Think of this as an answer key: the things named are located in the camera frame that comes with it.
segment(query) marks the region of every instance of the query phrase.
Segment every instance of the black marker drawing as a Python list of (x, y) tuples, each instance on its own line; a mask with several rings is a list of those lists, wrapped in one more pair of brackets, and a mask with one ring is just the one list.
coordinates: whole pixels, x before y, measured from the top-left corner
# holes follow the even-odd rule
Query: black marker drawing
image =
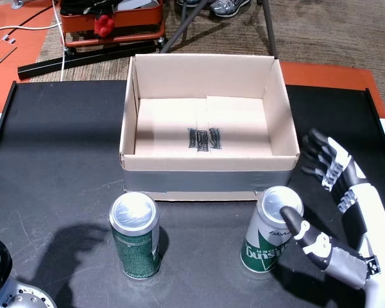
[(197, 131), (197, 149), (208, 152), (208, 132), (206, 130)]
[(210, 142), (211, 148), (221, 149), (221, 135), (219, 134), (219, 128), (210, 128)]
[(189, 148), (196, 148), (197, 147), (197, 130), (194, 128), (189, 128), (190, 131), (190, 145)]

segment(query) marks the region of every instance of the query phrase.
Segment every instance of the can label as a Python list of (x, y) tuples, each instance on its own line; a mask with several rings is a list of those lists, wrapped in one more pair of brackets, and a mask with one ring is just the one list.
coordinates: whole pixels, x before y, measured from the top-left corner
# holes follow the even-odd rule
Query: can label
[(124, 272), (135, 279), (145, 279), (154, 275), (160, 268), (160, 255), (158, 254), (157, 228), (140, 236), (127, 236), (120, 234), (112, 228), (118, 256), (123, 263)]
[(241, 260), (252, 271), (271, 271), (290, 238), (288, 229), (277, 230), (267, 225), (255, 208), (241, 248)]
[(263, 273), (273, 269), (286, 244), (275, 246), (268, 242), (259, 232), (258, 238), (259, 244), (257, 246), (251, 245), (245, 239), (241, 249), (241, 259), (250, 270)]

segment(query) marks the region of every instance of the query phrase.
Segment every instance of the green can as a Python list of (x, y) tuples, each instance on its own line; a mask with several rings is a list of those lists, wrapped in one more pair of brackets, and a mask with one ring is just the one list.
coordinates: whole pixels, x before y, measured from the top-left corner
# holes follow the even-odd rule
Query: green can
[(288, 187), (271, 187), (259, 198), (241, 248), (241, 260), (250, 271), (271, 271), (291, 238), (280, 214), (285, 206), (304, 214), (299, 195)]
[(141, 192), (128, 192), (111, 206), (110, 224), (123, 271), (145, 279), (160, 268), (157, 204)]

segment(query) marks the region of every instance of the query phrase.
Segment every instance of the gray tape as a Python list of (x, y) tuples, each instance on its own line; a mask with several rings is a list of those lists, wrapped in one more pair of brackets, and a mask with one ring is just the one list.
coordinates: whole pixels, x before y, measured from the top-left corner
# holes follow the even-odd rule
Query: gray tape
[(334, 246), (332, 247), (331, 260), (324, 272), (358, 290), (365, 285), (368, 267), (363, 260)]
[(168, 191), (263, 191), (286, 185), (289, 171), (129, 171), (124, 170), (126, 190)]

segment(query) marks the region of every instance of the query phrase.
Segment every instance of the person's foot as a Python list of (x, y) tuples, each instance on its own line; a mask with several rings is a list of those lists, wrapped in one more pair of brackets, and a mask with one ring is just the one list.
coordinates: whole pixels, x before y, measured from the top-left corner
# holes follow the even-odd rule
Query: person's foot
[(183, 5), (184, 1), (187, 1), (188, 8), (195, 8), (200, 3), (200, 0), (177, 0), (177, 4)]
[(232, 17), (250, 0), (217, 0), (210, 5), (210, 10), (218, 17)]

